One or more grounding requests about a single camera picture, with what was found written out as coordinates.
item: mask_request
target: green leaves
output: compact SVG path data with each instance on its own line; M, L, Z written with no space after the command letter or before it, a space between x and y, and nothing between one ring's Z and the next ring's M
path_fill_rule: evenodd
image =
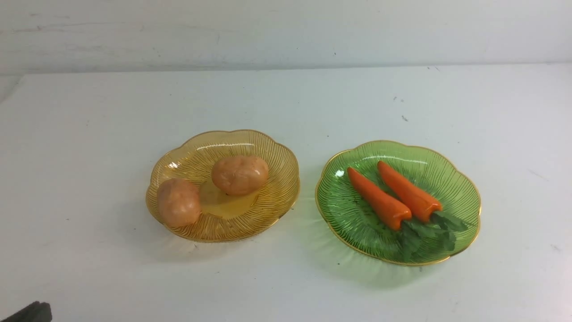
M444 233L446 230L443 230L440 226L430 226L425 225L421 221L417 219L413 219L406 222L408 226L415 230L415 232L419 235L420 238L433 238L439 234Z
M413 253L421 247L422 239L419 234L411 228L410 222L403 221L401 233L399 234L399 244L401 245L403 261L411 261Z
M454 233L447 231L443 233L442 237L439 239L439 243L445 248L448 252L452 252L455 250L455 243L457 242L457 237Z
M467 223L463 220L450 219L447 216L434 215L432 218L433 225L426 225L417 219L402 222L401 233L399 234L399 243L402 249L403 261L410 262L415 254L421 247L424 238L437 239L440 247L448 252L455 250L457 237L454 234L455 228L467 229Z
M453 231L465 231L468 229L468 226L473 226L473 224L444 211L433 212L433 215L431 216L431 222L437 224L443 230Z

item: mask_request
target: green plate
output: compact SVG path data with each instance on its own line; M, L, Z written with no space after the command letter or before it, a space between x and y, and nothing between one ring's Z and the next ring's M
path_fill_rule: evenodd
M424 238L421 248L405 262L398 232L379 221L369 204L351 186L345 173L353 167L382 190L392 194L377 168L379 160L437 198L443 210L471 225L455 233L453 251L437 239ZM382 261L407 266L442 262L467 249L480 229L480 195L475 185L441 154L423 147L392 141L372 141L334 155L325 165L316 186L316 204L333 233L349 247Z

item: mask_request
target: plate center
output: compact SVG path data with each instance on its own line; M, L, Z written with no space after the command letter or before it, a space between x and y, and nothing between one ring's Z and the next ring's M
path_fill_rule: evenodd
M243 196L230 196L208 180L200 187L200 201L203 213L222 219L232 219L246 213L258 198L258 191Z

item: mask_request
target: yellow plate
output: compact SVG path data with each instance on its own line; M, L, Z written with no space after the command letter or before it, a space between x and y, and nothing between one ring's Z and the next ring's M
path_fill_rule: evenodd
M259 191L232 197L213 185L210 171L218 160L237 155L263 158L269 175ZM300 170L294 153L251 129L201 133L157 162L145 199L149 212L160 223L163 220L157 211L157 189L172 178L184 178L200 187L202 215L194 225L165 227L177 236L200 242L234 241L259 234L290 210L300 192Z

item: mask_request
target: orange carrot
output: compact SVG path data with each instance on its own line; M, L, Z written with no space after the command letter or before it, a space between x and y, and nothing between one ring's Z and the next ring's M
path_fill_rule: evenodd
M383 181L421 222L428 223L434 211L443 210L443 206L437 199L409 182L407 178L383 161L378 162L378 170Z
M406 205L386 194L355 169L348 168L348 177L355 190L370 204L379 219L390 229L400 230L401 221L411 219L411 210Z

